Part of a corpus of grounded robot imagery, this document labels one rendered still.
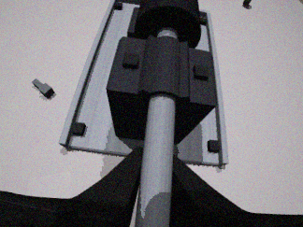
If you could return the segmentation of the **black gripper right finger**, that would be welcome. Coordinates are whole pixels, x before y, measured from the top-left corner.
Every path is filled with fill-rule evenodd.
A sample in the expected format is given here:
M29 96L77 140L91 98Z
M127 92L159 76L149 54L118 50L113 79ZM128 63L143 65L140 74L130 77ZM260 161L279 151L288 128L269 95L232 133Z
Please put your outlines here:
M174 155L169 227L303 227L303 215L245 211Z

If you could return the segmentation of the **grey metal shaft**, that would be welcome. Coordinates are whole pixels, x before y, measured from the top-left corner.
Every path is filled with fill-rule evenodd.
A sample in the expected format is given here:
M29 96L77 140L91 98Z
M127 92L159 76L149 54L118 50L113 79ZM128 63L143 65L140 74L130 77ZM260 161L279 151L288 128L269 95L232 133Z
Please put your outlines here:
M134 227L169 227L177 98L149 97Z

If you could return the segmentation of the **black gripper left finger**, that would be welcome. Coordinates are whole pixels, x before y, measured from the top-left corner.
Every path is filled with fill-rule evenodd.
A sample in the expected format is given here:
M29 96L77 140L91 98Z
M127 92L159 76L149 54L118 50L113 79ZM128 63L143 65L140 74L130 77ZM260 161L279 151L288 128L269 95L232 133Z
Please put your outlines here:
M137 200L142 147L72 199L0 192L0 227L129 227Z

